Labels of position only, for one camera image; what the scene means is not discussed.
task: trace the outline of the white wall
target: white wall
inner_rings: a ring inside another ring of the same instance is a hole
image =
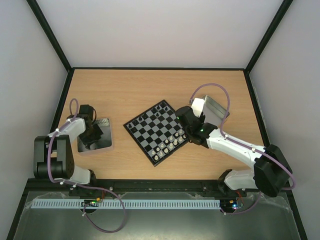
[[[293,191],[308,238],[319,239],[320,1],[295,0],[251,79],[267,132],[297,180]]]
[[[0,35],[0,239],[5,239],[27,179],[34,177],[34,139],[50,130],[67,72],[27,1],[0,1]]]
[[[73,67],[245,68],[282,0],[38,0]]]

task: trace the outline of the black metal frame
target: black metal frame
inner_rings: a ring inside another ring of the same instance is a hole
[[[265,146],[268,146],[270,144],[266,127],[260,112],[260,108],[257,102],[257,98],[252,86],[252,82],[250,79],[250,72],[253,69],[254,65],[256,64],[258,58],[262,54],[263,50],[265,49],[266,45],[268,44],[269,40],[271,39],[273,33],[275,32],[277,26],[281,22],[282,18],[284,17],[285,13],[289,9],[291,3],[293,0],[284,0],[278,9],[276,15],[274,16],[270,26],[268,27],[266,33],[264,34],[260,44],[258,45],[257,49],[255,50],[251,60],[249,61],[247,67],[245,69],[243,68],[182,68],[182,67],[71,67],[62,48],[60,47],[58,40],[56,39],[53,31],[51,30],[44,14],[42,13],[38,3],[36,0],[26,0],[28,4],[30,5],[34,15],[38,19],[41,27],[43,28],[44,32],[46,33],[48,39],[50,40],[53,48],[55,49],[57,55],[59,56],[61,62],[63,63],[65,69],[68,72],[68,75],[65,80],[65,84],[63,87],[63,91],[58,103],[58,107],[56,109],[54,119],[51,126],[51,132],[54,131],[58,127],[60,117],[62,114],[62,110],[68,95],[69,87],[73,78],[74,71],[76,69],[108,69],[108,70],[198,70],[198,71],[243,71],[246,84],[249,90],[249,94],[251,97],[254,113],[257,119],[257,123],[259,126],[259,130],[261,133],[261,137],[263,140],[263,144]],[[233,198],[235,197],[233,194],[222,196],[218,192],[213,191],[209,193],[209,191],[206,191],[207,187],[210,188],[210,186],[215,186],[217,183],[216,180],[112,180],[112,179],[98,179],[98,183],[103,187],[113,187],[115,192],[125,192],[130,190],[131,192],[141,191],[141,189],[146,188],[146,183],[148,189],[152,189],[154,192],[165,192],[168,190],[164,189],[171,189],[171,191],[181,191],[181,192],[197,192],[199,194],[202,194],[206,196],[216,197],[218,199],[226,199],[226,198]],[[64,185],[54,184],[47,180],[36,180],[36,179],[29,179],[27,181],[27,184],[25,186],[25,189],[23,191],[20,203],[18,205],[16,214],[14,216],[7,240],[11,240],[14,238],[14,235],[16,233],[16,229],[18,227],[19,219],[22,214],[24,205],[27,200],[28,193],[30,191],[42,191],[42,192],[52,192],[52,191],[68,191],[69,189],[66,188]],[[298,228],[299,235],[301,239],[306,240],[307,235],[303,226],[303,223],[301,221],[299,211],[293,196],[292,191],[286,191],[290,207],[293,211],[293,216]]]

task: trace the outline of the wooden tabletop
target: wooden tabletop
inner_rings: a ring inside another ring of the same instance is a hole
[[[123,124],[161,100],[175,110],[188,105],[194,90],[217,83],[230,95],[230,116],[224,131],[244,141],[262,145],[258,123],[242,71],[217,70],[97,70],[76,69],[64,104],[59,126],[69,115],[69,102],[96,109],[97,118],[110,118],[114,150],[81,156],[72,143],[75,163],[94,170],[99,179],[217,179],[225,170],[248,167],[216,150],[187,143],[154,167]],[[224,92],[213,86],[202,88],[195,97],[211,96],[227,106]]]

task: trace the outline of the purple cable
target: purple cable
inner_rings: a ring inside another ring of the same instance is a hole
[[[127,212],[126,212],[126,208],[125,208],[125,205],[124,203],[122,202],[121,198],[115,194],[113,191],[110,191],[108,189],[105,189],[105,188],[102,188],[102,187],[94,187],[94,186],[85,186],[85,185],[82,185],[82,184],[78,184],[78,183],[75,183],[75,182],[72,182],[72,181],[69,181],[69,180],[55,180],[52,176],[52,173],[51,173],[51,152],[52,152],[52,146],[53,146],[53,143],[54,143],[54,139],[55,137],[58,135],[59,132],[61,132],[63,129],[65,129],[71,122],[73,122],[76,117],[77,117],[77,114],[79,112],[79,102],[76,98],[73,98],[71,99],[70,101],[70,104],[69,104],[69,110],[70,110],[70,114],[72,115],[72,110],[71,110],[71,106],[72,106],[72,103],[73,101],[75,101],[75,104],[76,104],[76,109],[75,109],[75,113],[73,115],[73,117],[71,118],[70,121],[67,121],[65,124],[63,124],[59,129],[56,129],[56,131],[53,133],[51,139],[50,139],[50,142],[49,142],[49,146],[48,146],[48,154],[47,154],[47,168],[48,168],[48,176],[49,176],[49,179],[52,183],[60,183],[60,182],[63,182],[63,183],[66,183],[66,184],[70,184],[70,185],[77,185],[81,188],[84,188],[84,189],[94,189],[94,190],[101,190],[101,191],[105,191],[105,192],[108,192],[108,193],[111,193],[112,195],[114,195],[121,203],[121,206],[122,206],[122,209],[123,209],[123,213],[124,213],[124,218],[123,218],[123,221],[121,223],[121,225],[116,229],[116,230],[104,230],[100,227],[98,227],[97,225],[95,225],[92,220],[87,216],[87,214],[85,214],[85,210],[86,210],[86,207],[87,207],[87,204],[83,207],[83,213],[84,213],[84,216],[85,218],[92,224],[92,226],[103,232],[103,233],[107,233],[107,234],[111,234],[111,233],[115,233],[115,232],[118,232],[120,231],[126,224],[126,221],[127,221]]]
[[[235,139],[233,139],[233,138],[230,138],[230,137],[228,137],[228,136],[226,137],[226,134],[225,134],[224,131],[223,131],[224,124],[225,124],[225,122],[226,122],[226,118],[227,118],[227,115],[228,115],[229,109],[230,109],[230,96],[229,96],[227,90],[226,90],[223,86],[221,86],[221,85],[219,85],[219,84],[217,84],[217,83],[206,83],[206,84],[203,84],[203,85],[199,86],[199,87],[194,91],[194,93],[193,93],[193,94],[191,95],[191,97],[190,97],[189,102],[192,103],[193,100],[194,100],[194,96],[195,96],[196,93],[199,91],[199,89],[201,89],[201,88],[203,88],[203,87],[206,87],[206,86],[216,86],[216,87],[219,87],[220,89],[222,89],[222,90],[224,91],[224,93],[225,93],[225,95],[226,95],[227,107],[226,107],[226,111],[225,111],[225,114],[224,114],[224,116],[223,116],[223,119],[222,119],[222,122],[221,122],[221,125],[220,125],[220,133],[221,133],[221,135],[222,135],[224,138],[226,138],[227,140],[229,140],[230,142],[233,142],[233,143],[235,143],[235,144],[238,144],[238,145],[240,145],[240,146],[242,146],[242,147],[244,147],[244,148],[246,148],[246,149],[253,150],[253,148],[252,148],[251,146],[248,146],[248,145],[246,145],[246,144],[244,144],[244,143],[242,143],[242,142],[239,142],[239,141],[237,141],[237,140],[235,140]],[[270,156],[269,154],[267,154],[267,153],[265,153],[265,152],[262,152],[262,151],[257,150],[257,149],[255,149],[254,151],[257,152],[257,153],[259,153],[259,154],[261,154],[261,155],[263,155],[263,156],[265,156],[266,158],[270,159],[272,162],[274,162],[275,164],[277,164],[277,165],[278,165],[282,170],[284,170],[284,171],[286,172],[286,174],[288,174],[288,176],[291,178],[291,180],[292,180],[292,186],[290,186],[290,187],[284,187],[284,188],[282,188],[283,190],[292,190],[292,189],[294,189],[294,188],[296,187],[296,184],[297,184],[297,183],[296,183],[295,177],[293,176],[293,174],[292,174],[285,166],[283,166],[283,165],[282,165],[280,162],[278,162],[275,158],[273,158],[272,156]],[[249,207],[247,210],[244,210],[244,211],[241,211],[241,212],[237,212],[237,213],[231,213],[231,215],[247,213],[248,211],[250,211],[252,208],[254,208],[254,207],[256,206],[256,204],[258,203],[258,201],[259,201],[259,199],[260,199],[260,196],[261,196],[261,192],[260,192],[260,194],[259,194],[256,202],[255,202],[251,207]]]

